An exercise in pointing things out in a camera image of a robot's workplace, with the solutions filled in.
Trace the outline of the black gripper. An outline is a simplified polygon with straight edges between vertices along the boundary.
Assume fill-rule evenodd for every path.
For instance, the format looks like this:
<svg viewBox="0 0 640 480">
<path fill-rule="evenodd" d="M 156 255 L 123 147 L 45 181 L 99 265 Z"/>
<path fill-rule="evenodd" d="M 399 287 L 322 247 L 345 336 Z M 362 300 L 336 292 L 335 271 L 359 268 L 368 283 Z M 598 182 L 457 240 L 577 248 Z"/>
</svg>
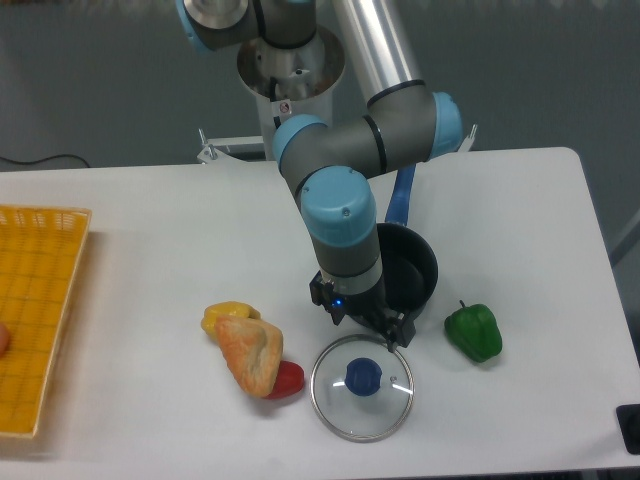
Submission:
<svg viewBox="0 0 640 480">
<path fill-rule="evenodd" d="M 310 283 L 311 300 L 322 306 L 339 325 L 345 316 L 379 334 L 389 352 L 408 346 L 414 338 L 417 317 L 417 276 L 383 274 L 376 285 L 360 294 L 338 293 L 317 274 Z"/>
</svg>

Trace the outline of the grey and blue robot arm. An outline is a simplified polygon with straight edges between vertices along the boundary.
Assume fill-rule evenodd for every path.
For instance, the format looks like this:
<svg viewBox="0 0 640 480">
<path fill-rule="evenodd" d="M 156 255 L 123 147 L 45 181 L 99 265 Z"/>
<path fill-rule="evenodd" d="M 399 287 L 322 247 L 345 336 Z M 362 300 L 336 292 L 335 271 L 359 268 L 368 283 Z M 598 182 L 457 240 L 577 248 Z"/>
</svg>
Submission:
<svg viewBox="0 0 640 480">
<path fill-rule="evenodd" d="M 180 1 L 197 46 L 237 46 L 277 163 L 309 232 L 314 304 L 351 317 L 389 349 L 407 346 L 437 263 L 407 225 L 418 163 L 463 140 L 453 99 L 426 86 L 392 1 L 337 1 L 341 31 L 312 1 Z"/>
</svg>

